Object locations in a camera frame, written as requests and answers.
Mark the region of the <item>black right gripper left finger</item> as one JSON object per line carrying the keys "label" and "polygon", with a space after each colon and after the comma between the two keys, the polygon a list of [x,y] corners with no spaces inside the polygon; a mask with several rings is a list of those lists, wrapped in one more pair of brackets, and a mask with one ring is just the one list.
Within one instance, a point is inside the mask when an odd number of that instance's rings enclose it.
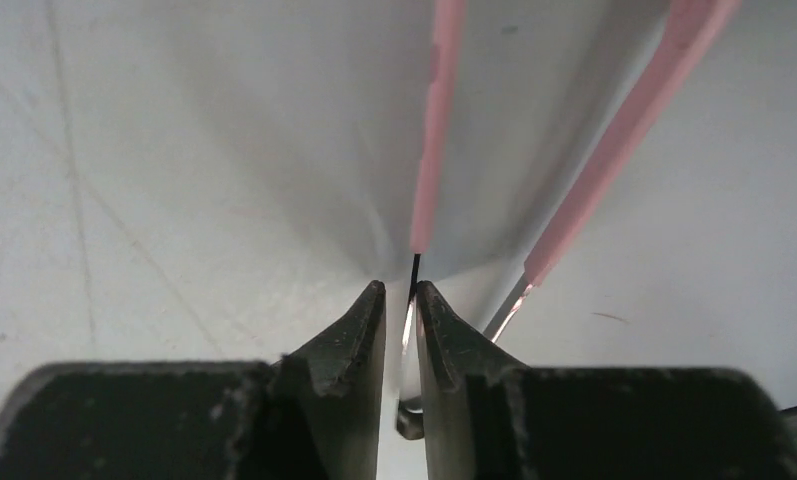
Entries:
{"label": "black right gripper left finger", "polygon": [[372,479],[386,291],[273,364],[54,363],[0,410],[0,479]]}

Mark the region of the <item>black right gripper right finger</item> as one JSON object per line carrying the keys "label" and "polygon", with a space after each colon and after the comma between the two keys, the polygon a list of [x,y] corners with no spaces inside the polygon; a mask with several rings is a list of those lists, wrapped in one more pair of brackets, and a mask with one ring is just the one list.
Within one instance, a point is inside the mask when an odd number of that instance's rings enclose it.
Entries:
{"label": "black right gripper right finger", "polygon": [[432,479],[797,479],[797,443],[729,368],[526,365],[416,292]]}

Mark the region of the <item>pink handled metal tongs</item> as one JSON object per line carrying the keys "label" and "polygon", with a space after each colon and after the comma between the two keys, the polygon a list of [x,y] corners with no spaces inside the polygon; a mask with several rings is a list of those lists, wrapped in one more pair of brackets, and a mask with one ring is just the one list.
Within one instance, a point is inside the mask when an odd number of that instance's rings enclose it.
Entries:
{"label": "pink handled metal tongs", "polygon": [[[710,49],[739,8],[737,1],[673,1],[652,58],[609,121],[560,206],[523,263],[523,271],[482,333],[492,342],[516,315],[532,288],[540,284],[564,255],[596,210],[612,181],[646,137],[659,115]],[[444,159],[465,4],[437,1],[432,31],[432,79],[424,118],[410,248],[413,263],[401,345],[420,328],[417,318],[418,274],[431,243]]]}

